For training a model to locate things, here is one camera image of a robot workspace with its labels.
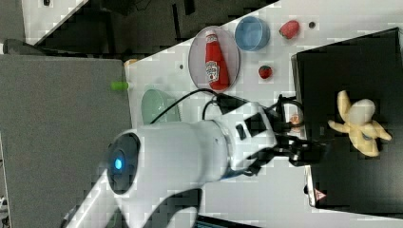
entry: ketchup bottle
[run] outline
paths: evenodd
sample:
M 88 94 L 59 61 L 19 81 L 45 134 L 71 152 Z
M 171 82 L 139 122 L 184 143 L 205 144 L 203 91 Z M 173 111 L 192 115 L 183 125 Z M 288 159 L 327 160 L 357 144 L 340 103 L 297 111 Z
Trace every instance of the ketchup bottle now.
M 208 30 L 205 33 L 205 39 L 205 71 L 208 83 L 214 90 L 224 90 L 229 87 L 229 77 L 219 39 L 214 30 Z

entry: small red object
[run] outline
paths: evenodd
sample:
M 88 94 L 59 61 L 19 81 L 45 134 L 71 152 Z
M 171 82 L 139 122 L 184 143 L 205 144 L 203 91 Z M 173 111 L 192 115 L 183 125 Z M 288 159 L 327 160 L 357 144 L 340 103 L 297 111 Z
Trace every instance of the small red object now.
M 214 90 L 224 90 L 229 87 L 229 77 L 219 39 L 213 30 L 206 32 L 205 39 L 205 70 L 208 83 Z
M 279 33 L 287 39 L 293 38 L 298 33 L 298 31 L 299 22 L 296 20 L 285 23 L 285 25 L 279 29 Z
M 291 116 L 290 118 L 291 124 L 299 124 L 299 115 L 296 113 Z M 300 127 L 292 127 L 292 131 L 299 133 L 300 132 Z
M 266 79 L 273 74 L 273 69 L 270 68 L 269 66 L 261 66 L 259 68 L 259 75 L 262 79 Z

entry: clear plate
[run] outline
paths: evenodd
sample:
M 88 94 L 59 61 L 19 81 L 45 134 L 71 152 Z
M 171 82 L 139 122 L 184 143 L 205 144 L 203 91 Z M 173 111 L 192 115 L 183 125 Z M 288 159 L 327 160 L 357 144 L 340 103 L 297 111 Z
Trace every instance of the clear plate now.
M 190 77 L 197 88 L 211 89 L 205 73 L 205 33 L 208 30 L 214 30 L 219 38 L 221 52 L 228 68 L 229 87 L 231 87 L 237 80 L 240 71 L 240 51 L 232 34 L 220 27 L 204 28 L 193 40 L 188 59 Z

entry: ketchup label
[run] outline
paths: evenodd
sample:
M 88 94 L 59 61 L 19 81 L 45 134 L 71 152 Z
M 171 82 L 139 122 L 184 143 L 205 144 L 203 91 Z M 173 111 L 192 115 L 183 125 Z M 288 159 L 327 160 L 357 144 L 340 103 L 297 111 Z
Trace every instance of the ketchup label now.
M 207 43 L 211 43 L 211 42 L 215 42 L 215 41 L 218 41 L 216 35 L 209 35 L 209 36 L 207 36 L 207 38 L 206 38 L 206 42 L 207 42 Z
M 205 63 L 205 71 L 207 72 L 209 83 L 213 83 L 219 80 L 220 67 L 217 65 L 217 62 L 209 61 Z

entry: orange sticker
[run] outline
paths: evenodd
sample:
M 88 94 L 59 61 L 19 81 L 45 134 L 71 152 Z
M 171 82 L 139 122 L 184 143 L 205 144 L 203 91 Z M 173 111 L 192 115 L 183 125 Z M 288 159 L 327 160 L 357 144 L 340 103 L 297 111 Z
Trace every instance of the orange sticker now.
M 320 192 L 319 190 L 315 189 L 315 197 L 317 198 L 317 201 L 322 200 L 323 198 L 326 197 L 326 195 L 324 195 L 322 192 Z
M 292 115 L 290 118 L 290 122 L 291 124 L 299 124 L 299 115 L 297 113 Z M 299 133 L 301 131 L 299 127 L 292 127 L 291 130 L 296 133 Z

